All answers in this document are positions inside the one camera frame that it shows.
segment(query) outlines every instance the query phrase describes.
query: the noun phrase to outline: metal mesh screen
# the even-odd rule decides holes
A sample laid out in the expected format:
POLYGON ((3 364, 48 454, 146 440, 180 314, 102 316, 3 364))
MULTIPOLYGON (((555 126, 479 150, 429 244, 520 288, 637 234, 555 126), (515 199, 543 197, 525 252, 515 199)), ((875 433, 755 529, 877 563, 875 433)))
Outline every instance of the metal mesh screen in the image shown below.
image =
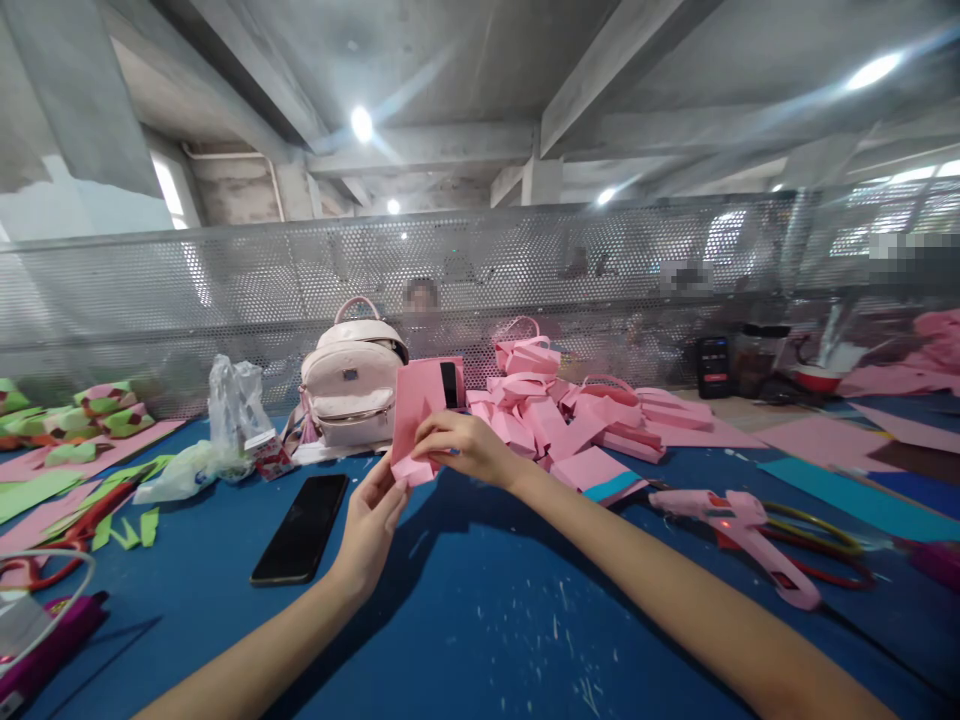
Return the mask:
POLYGON ((745 321, 815 330, 838 297, 900 318, 928 307, 929 299, 868 298, 861 240, 892 227, 885 218, 900 218, 904 202, 913 203, 907 222, 888 232, 930 217, 955 228, 957 188, 886 192, 867 198, 869 209, 855 189, 7 245, 0 377, 48 405, 131 379, 158 416, 184 417, 205 408, 207 373, 222 352, 264 367, 265 404, 283 412, 297 400, 303 355, 345 299, 365 295, 414 357, 464 355, 470 387, 495 372, 491 337, 517 315, 536 317, 566 352, 571 380, 604 373, 686 386, 694 339, 745 321), (664 294, 662 264, 688 260, 710 267, 710 291, 664 294), (436 287, 436 308, 405 307, 415 278, 436 287))

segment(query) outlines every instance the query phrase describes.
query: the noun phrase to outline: teal paper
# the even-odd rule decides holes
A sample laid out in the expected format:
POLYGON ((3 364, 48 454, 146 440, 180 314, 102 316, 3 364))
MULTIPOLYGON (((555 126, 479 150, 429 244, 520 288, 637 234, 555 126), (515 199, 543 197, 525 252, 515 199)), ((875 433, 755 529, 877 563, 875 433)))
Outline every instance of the teal paper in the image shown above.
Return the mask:
POLYGON ((960 540, 960 522, 816 465, 787 458, 757 467, 891 535, 917 542, 960 540))
POLYGON ((600 502, 601 500, 606 500, 611 495, 616 495, 618 492, 626 490, 628 487, 637 482, 640 482, 640 476, 636 473, 620 473, 613 480, 607 480, 605 483, 601 483, 600 485, 594 485, 592 488, 585 491, 583 495, 594 502, 600 502))

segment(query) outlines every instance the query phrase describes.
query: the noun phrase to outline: black phone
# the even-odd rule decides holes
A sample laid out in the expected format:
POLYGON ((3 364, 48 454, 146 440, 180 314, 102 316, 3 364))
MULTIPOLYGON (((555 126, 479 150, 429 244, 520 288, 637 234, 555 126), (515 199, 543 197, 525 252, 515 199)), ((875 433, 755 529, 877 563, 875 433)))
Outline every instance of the black phone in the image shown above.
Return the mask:
POLYGON ((346 475, 315 475, 304 481, 253 569, 251 585, 296 585, 313 579, 349 482, 346 475))
POLYGON ((704 400, 730 397, 730 348, 725 337, 697 340, 697 389, 704 400))

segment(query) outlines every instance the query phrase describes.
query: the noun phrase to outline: glue gun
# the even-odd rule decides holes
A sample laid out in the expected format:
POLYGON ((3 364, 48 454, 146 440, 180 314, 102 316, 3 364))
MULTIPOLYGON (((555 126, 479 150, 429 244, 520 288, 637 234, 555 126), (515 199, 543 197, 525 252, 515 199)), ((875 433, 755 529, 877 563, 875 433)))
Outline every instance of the glue gun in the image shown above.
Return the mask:
POLYGON ((820 591, 810 578, 757 530, 767 522, 767 511, 750 493, 728 490, 722 498, 709 490, 666 490, 653 493, 650 504, 668 515, 707 523, 717 533, 720 548, 746 551, 794 607, 813 610, 820 604, 820 591))

